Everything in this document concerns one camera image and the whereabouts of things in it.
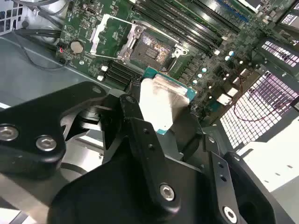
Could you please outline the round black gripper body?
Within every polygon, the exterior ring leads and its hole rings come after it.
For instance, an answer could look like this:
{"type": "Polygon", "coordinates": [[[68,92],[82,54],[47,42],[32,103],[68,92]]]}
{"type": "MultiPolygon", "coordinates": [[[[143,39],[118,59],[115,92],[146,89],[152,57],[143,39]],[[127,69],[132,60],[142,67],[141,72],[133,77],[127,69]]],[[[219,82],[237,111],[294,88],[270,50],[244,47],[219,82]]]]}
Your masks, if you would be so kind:
{"type": "MultiPolygon", "coordinates": [[[[181,208],[168,224],[215,224],[204,175],[166,159],[181,208]]],[[[160,224],[149,205],[144,177],[124,142],[111,161],[63,187],[48,212],[50,224],[160,224]]]]}

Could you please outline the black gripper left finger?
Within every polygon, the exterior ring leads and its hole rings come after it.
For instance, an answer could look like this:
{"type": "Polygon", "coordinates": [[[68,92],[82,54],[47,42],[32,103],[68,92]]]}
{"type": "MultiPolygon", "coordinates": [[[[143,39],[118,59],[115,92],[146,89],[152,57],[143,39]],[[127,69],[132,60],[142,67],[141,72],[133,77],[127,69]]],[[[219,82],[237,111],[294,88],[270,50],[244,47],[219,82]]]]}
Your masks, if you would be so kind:
{"type": "Polygon", "coordinates": [[[108,95],[92,82],[82,82],[3,110],[0,113],[0,170],[28,179],[44,179],[60,168],[66,142],[83,133],[81,113],[95,107],[103,119],[104,145],[111,161],[128,143],[144,177],[149,205],[159,219],[170,219],[181,207],[171,185],[166,158],[151,123],[128,94],[108,95]]]}

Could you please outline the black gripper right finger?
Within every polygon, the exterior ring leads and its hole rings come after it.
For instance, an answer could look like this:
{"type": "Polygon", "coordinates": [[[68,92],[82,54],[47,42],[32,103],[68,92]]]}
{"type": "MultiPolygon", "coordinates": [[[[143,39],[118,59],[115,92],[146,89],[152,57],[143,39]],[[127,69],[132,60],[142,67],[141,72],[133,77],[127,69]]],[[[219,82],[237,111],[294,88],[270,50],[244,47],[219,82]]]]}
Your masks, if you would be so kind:
{"type": "Polygon", "coordinates": [[[215,138],[202,131],[190,109],[178,113],[172,131],[182,161],[201,172],[206,223],[290,223],[290,216],[243,158],[231,151],[222,153],[215,138]]]}

